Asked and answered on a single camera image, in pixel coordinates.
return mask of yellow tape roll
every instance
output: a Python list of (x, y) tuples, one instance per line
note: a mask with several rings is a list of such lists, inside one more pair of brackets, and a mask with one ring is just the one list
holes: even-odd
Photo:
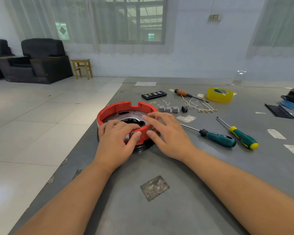
[(206, 97), (214, 102), (226, 103), (232, 100), (233, 92), (224, 88), (212, 87), (208, 89)]

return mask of sheer curtain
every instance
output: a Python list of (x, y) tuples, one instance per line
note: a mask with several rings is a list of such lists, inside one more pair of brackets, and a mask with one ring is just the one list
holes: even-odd
[(294, 0), (268, 0), (248, 57), (294, 57)]
[(75, 52), (165, 54), (173, 49), (178, 1), (170, 0), (168, 4), (168, 0), (5, 0), (5, 3), (21, 40), (61, 39), (66, 51)]

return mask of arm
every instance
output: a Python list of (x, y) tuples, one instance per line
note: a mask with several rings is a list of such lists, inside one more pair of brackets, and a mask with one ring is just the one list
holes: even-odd
[(94, 161), (15, 234), (84, 234), (110, 175), (133, 152), (141, 132), (133, 134), (127, 145), (123, 139), (136, 128), (139, 128), (137, 124), (117, 120), (102, 125), (99, 128), (100, 142)]
[(146, 117), (161, 134), (149, 137), (171, 158), (185, 163), (215, 193), (251, 234), (294, 235), (294, 199), (261, 179), (195, 148), (171, 114), (154, 112)]

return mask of screwdriver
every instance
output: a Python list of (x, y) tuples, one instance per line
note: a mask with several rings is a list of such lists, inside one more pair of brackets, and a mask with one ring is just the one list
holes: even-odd
[(224, 146), (227, 148), (232, 148), (236, 145), (235, 139), (231, 138), (230, 136), (227, 136), (224, 134), (213, 133), (213, 132), (207, 131), (205, 129), (198, 130), (198, 129), (192, 128), (192, 127), (184, 125), (184, 124), (181, 124), (181, 126), (195, 130), (200, 133), (200, 136), (209, 138), (212, 141), (219, 143), (221, 146)]
[(219, 117), (217, 117), (218, 120), (220, 120), (221, 122), (223, 122), (226, 126), (229, 127), (229, 131), (234, 134), (240, 141), (241, 143), (249, 148), (249, 149), (256, 149), (258, 148), (258, 143), (257, 141), (247, 135), (247, 134), (244, 134), (242, 131), (239, 131), (235, 126), (229, 126), (226, 122), (224, 122), (222, 119), (220, 119)]
[(188, 94), (187, 92), (185, 92), (185, 91), (183, 91), (183, 90), (180, 90), (180, 89), (175, 89), (175, 90), (174, 90), (174, 93), (176, 93), (177, 95), (181, 95), (181, 96), (184, 96), (184, 97), (195, 98), (195, 99), (197, 99), (197, 100), (200, 100), (200, 101), (203, 101), (203, 102), (207, 102), (207, 103), (209, 103), (208, 101), (204, 101), (204, 100), (201, 99), (201, 98), (194, 97), (194, 96), (192, 96), (191, 94)]

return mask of workbench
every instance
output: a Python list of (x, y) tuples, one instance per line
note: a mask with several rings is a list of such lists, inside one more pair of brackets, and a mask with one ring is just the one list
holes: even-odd
[[(109, 104), (121, 101), (154, 102), (170, 106), (181, 106), (184, 102), (169, 89), (179, 88), (196, 96), (206, 94), (210, 87), (223, 87), (237, 93), (230, 103), (210, 101), (217, 109), (213, 113), (198, 113), (196, 109), (179, 112), (175, 117), (192, 115), (196, 119), (185, 123), (191, 127), (231, 135), (227, 128), (216, 120), (222, 118), (231, 126), (253, 136), (259, 148), (249, 150), (239, 141), (234, 148), (225, 148), (201, 137), (197, 132), (185, 128), (194, 145), (215, 157), (235, 165), (277, 187), (294, 198), (294, 154), (284, 145), (294, 145), (294, 119), (275, 117), (264, 103), (276, 105), (280, 96), (289, 89), (268, 87), (231, 87), (220, 85), (185, 84), (182, 78), (159, 78), (155, 87), (134, 86), (131, 80), (123, 85)], [(145, 101), (141, 94), (162, 90), (166, 97)], [(271, 136), (267, 129), (275, 129), (286, 139)], [(75, 173), (86, 168), (94, 159), (97, 142), (97, 123), (89, 127), (80, 141), (54, 174), (54, 182), (47, 183), (9, 234), (13, 234), (30, 219), (44, 204), (60, 192)], [(149, 180), (162, 176), (170, 188), (148, 202), (140, 186)], [(132, 154), (127, 162), (118, 168), (105, 186), (85, 234), (248, 234), (231, 215), (212, 191), (183, 163), (171, 159), (157, 148)]]

